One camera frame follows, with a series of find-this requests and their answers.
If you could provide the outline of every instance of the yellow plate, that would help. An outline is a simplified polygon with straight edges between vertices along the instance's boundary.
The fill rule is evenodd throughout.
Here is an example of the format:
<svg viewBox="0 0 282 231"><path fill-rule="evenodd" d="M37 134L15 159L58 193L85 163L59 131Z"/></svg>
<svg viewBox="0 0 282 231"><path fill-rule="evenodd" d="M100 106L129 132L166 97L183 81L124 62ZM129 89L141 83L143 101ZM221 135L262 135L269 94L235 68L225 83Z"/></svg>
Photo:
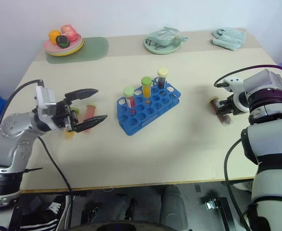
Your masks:
<svg viewBox="0 0 282 231"><path fill-rule="evenodd" d="M74 54L75 52L77 52L79 49L82 48L82 46L84 45L84 40L82 41L82 43L80 44L80 46L78 48L76 48L75 50L73 51L70 51L70 52L67 52L67 53L64 53L64 54L53 54L53 53L48 53L49 55L51 56L56 56L56 57L64 57L64 56L68 56L68 55L71 55L71 54Z"/></svg>

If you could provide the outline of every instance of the yellow liquid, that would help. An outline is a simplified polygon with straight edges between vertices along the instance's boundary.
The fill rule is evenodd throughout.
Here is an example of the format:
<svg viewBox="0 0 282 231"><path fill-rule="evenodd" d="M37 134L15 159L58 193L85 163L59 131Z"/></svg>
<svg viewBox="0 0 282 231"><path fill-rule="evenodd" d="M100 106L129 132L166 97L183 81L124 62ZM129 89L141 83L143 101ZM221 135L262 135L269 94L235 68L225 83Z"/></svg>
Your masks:
<svg viewBox="0 0 282 231"><path fill-rule="evenodd" d="M150 97L150 88L151 88L151 86L143 86L143 96L145 98Z"/></svg>

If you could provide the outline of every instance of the toy fruit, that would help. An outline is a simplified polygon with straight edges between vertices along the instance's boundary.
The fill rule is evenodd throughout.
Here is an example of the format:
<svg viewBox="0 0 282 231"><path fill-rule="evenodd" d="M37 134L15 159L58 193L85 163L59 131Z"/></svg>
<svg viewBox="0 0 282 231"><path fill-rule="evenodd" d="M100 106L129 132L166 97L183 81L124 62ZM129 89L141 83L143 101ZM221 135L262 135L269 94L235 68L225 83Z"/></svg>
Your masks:
<svg viewBox="0 0 282 231"><path fill-rule="evenodd" d="M62 35L67 36L69 42L74 42L78 39L78 34L75 29L69 24L64 25L60 28L62 30Z"/></svg>
<svg viewBox="0 0 282 231"><path fill-rule="evenodd" d="M56 37L62 35L59 30L51 30L49 32L50 41L56 45Z"/></svg>
<svg viewBox="0 0 282 231"><path fill-rule="evenodd" d="M56 37L56 44L61 48L66 48L70 45L68 38L64 35Z"/></svg>

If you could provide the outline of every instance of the sneaker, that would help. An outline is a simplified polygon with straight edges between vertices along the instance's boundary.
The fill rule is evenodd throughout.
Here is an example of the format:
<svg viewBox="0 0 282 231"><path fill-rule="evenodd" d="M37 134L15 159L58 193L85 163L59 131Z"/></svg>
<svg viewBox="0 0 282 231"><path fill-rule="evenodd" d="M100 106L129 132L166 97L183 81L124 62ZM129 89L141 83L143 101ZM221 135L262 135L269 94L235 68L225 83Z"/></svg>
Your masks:
<svg viewBox="0 0 282 231"><path fill-rule="evenodd" d="M54 231L66 208L66 197L57 196L43 212L22 216L20 231Z"/></svg>
<svg viewBox="0 0 282 231"><path fill-rule="evenodd" d="M244 182L233 184L233 186L239 190L252 192L252 183L253 180L250 180L250 181L244 181Z"/></svg>

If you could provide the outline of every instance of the robotic arm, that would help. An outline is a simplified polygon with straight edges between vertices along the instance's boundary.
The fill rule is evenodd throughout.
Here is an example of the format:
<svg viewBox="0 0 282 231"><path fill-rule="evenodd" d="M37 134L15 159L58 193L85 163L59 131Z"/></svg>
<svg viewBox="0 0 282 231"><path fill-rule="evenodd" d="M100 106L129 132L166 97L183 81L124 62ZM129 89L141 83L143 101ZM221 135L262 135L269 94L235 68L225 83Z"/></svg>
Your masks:
<svg viewBox="0 0 282 231"><path fill-rule="evenodd" d="M13 230L14 205L21 194L22 175L26 169L35 139L44 133L66 128L81 132L92 128L106 119L107 115L95 116L78 122L70 105L73 100L85 99L97 93L95 89L76 90L65 94L65 99L56 103L54 92L42 86L36 87L37 107L28 113L12 114L0 125L0 226Z"/></svg>
<svg viewBox="0 0 282 231"><path fill-rule="evenodd" d="M252 204L245 213L247 223L253 231L282 230L281 77L265 69L244 81L228 78L217 87L234 92L220 102L223 107L217 114L250 112L250 126L242 130L241 140L246 157L258 165L258 171Z"/></svg>

